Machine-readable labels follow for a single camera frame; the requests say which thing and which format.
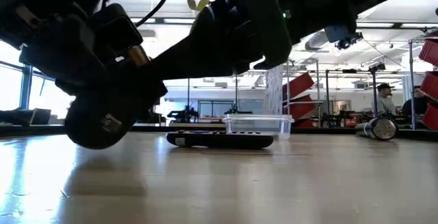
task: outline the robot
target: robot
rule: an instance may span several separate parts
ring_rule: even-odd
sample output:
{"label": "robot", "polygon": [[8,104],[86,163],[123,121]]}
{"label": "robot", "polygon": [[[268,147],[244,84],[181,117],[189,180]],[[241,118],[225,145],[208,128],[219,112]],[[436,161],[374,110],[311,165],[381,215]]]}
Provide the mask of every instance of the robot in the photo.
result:
{"label": "robot", "polygon": [[348,47],[357,15],[386,0],[214,0],[191,33],[155,59],[137,27],[165,0],[136,24],[108,1],[0,0],[0,39],[76,96],[66,133],[89,149],[116,144],[166,94],[163,80],[240,74],[263,57],[255,68],[271,69],[321,29]]}

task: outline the person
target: person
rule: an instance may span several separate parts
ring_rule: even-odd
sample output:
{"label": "person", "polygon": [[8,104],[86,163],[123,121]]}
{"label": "person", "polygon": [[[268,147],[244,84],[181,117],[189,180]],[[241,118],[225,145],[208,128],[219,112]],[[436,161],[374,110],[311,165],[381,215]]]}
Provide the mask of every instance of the person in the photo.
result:
{"label": "person", "polygon": [[[377,86],[377,91],[377,113],[396,115],[396,107],[391,98],[391,86],[389,84],[381,84]],[[371,102],[371,107],[374,111],[374,100]]]}
{"label": "person", "polygon": [[[428,107],[428,97],[426,97],[423,92],[421,91],[420,86],[414,86],[413,87],[413,94],[414,94],[414,110],[416,114],[425,114],[427,107]],[[408,101],[406,101],[403,104],[403,114],[407,115],[407,116],[411,116],[412,115],[412,99],[409,99]]]}

